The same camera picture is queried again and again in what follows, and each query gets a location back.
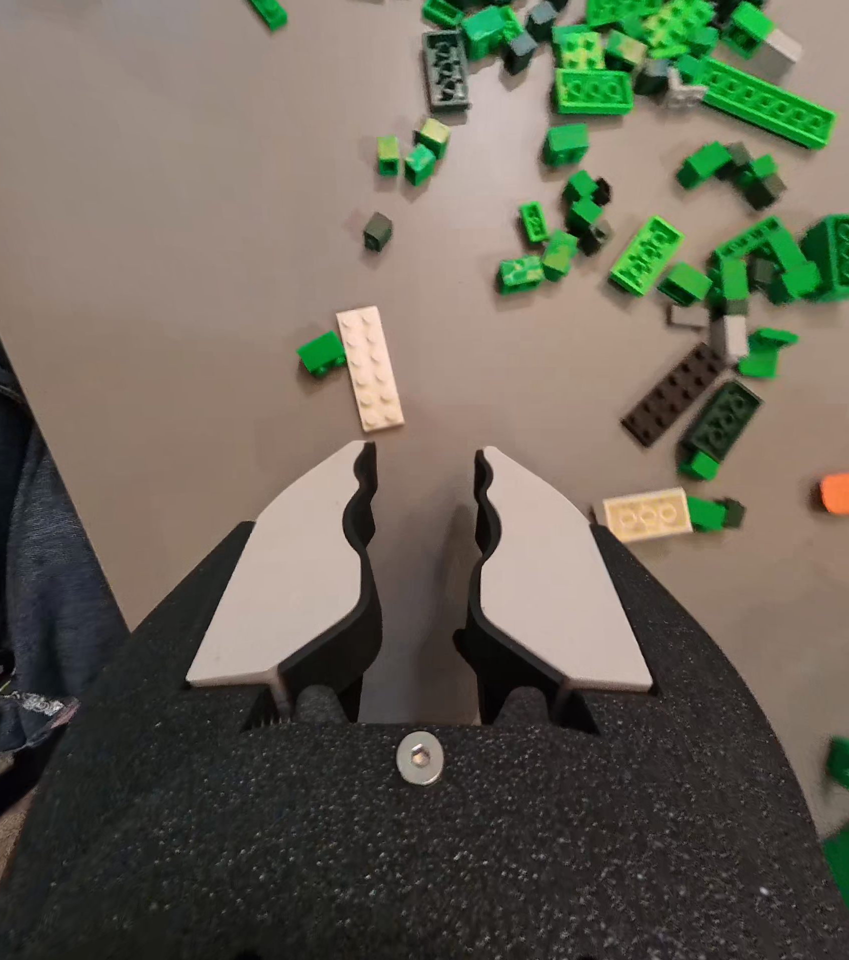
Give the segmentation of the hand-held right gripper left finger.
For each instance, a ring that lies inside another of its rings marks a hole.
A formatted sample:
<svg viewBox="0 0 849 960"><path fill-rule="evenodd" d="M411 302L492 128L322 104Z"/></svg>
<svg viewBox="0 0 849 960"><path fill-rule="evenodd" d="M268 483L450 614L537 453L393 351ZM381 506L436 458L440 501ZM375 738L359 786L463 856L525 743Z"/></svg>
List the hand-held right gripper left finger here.
<svg viewBox="0 0 849 960"><path fill-rule="evenodd" d="M322 686L359 714L383 643L368 554L378 483L376 444L354 440L258 515L186 673L191 688L265 686L292 707Z"/></svg>

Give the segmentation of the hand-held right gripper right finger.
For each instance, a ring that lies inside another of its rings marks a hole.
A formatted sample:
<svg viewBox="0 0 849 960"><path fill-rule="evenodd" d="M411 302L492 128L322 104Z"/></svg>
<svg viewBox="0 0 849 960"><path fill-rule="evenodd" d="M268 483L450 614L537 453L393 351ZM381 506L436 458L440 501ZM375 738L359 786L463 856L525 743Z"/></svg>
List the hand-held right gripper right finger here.
<svg viewBox="0 0 849 960"><path fill-rule="evenodd" d="M475 675L481 723L518 689L537 690L557 724L594 723L588 692L653 694L586 514L495 446L475 453L473 495L480 555L454 644Z"/></svg>

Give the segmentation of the white building plate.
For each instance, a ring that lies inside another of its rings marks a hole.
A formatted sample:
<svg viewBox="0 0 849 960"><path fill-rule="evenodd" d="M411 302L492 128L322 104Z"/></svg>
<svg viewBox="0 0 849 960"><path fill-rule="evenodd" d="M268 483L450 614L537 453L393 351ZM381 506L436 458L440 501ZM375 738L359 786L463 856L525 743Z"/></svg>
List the white building plate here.
<svg viewBox="0 0 849 960"><path fill-rule="evenodd" d="M403 426L404 412L379 308L341 311L336 321L362 429L371 433Z"/></svg>

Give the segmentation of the grey desk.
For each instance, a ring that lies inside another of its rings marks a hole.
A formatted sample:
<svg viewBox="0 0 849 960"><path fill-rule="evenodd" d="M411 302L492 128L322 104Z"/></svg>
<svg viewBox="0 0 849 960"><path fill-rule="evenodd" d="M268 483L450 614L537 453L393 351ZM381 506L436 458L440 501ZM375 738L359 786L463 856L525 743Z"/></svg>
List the grey desk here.
<svg viewBox="0 0 849 960"><path fill-rule="evenodd" d="M474 455L491 445L580 509L672 487L687 412L649 449L620 419L698 341L656 292L608 273L652 215L701 268L752 213L674 174L711 140L769 153L794 234L849 212L849 2L769 2L802 44L784 84L835 111L824 150L721 113L645 97L588 121L584 168L608 180L610 245L567 277L500 295L517 221L562 226L565 170L540 164L553 55L519 76L495 57L419 187L376 171L427 113L421 2L283 2L269 31L245 2L0 2L0 338L130 628L283 489L363 438L346 371L314 381L298 346L376 306L405 425L377 434L370 559L383 610L360 719L477 719L455 653L478 552ZM394 224L363 245L376 211ZM849 737L849 517L816 509L849 471L849 300L750 323L796 332L712 483L742 527L639 544L769 719L814 822L849 818L823 771Z"/></svg>

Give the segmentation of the cream building brick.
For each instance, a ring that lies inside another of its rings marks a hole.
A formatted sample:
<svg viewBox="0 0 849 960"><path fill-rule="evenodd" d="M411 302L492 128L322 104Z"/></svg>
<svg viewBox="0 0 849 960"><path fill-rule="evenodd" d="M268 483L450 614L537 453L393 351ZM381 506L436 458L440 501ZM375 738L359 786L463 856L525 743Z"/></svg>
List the cream building brick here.
<svg viewBox="0 0 849 960"><path fill-rule="evenodd" d="M605 526L623 544L694 532L682 486L605 498L602 508Z"/></svg>

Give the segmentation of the black flat building plate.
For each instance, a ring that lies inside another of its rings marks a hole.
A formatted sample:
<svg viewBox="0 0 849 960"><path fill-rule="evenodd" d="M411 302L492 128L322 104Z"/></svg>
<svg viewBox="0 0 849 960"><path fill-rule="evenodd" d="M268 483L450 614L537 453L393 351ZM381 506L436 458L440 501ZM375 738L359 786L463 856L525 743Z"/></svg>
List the black flat building plate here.
<svg viewBox="0 0 849 960"><path fill-rule="evenodd" d="M728 362L700 342L634 407L620 424L643 448L655 445L727 369Z"/></svg>

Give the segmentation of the dark green building brick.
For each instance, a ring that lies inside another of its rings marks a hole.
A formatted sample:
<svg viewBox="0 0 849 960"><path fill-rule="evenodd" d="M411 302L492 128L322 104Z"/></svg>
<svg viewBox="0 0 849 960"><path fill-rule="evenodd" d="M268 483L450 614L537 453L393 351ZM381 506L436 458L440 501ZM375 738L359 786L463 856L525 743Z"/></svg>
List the dark green building brick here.
<svg viewBox="0 0 849 960"><path fill-rule="evenodd" d="M681 447L719 464L741 438L764 401L738 379L723 383L682 436Z"/></svg>

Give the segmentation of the blue denim clothing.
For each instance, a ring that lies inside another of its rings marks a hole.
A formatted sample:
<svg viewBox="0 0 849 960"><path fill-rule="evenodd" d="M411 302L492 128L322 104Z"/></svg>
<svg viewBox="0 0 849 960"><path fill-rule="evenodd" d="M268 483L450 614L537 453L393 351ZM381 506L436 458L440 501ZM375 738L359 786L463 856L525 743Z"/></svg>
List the blue denim clothing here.
<svg viewBox="0 0 849 960"><path fill-rule="evenodd" d="M0 817L129 636L0 342Z"/></svg>

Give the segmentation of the pile of green building bricks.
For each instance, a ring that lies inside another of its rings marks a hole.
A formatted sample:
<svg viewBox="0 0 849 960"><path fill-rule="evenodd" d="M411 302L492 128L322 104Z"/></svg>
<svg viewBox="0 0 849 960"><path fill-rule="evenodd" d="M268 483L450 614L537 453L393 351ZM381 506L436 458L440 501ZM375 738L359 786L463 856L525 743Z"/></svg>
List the pile of green building bricks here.
<svg viewBox="0 0 849 960"><path fill-rule="evenodd" d="M437 114L471 105L472 64L500 55L518 77L538 50L554 57L553 108L565 117L630 114L640 97L671 110L699 106L807 150L826 147L838 116L769 77L788 71L800 44L768 16L766 2L586 2L584 18L560 23L567 2L537 2L520 17L512 2L422 2L429 29L421 61L430 114L402 155L395 136L376 142L377 173L418 186L444 157L451 128ZM610 267L610 286L640 298L657 291L671 306L706 309L718 352L747 378L773 379L788 330L747 328L750 299L774 306L849 300L849 213L832 213L796 236L770 215L718 244L706 270L673 258L685 235L659 215L637 229Z"/></svg>

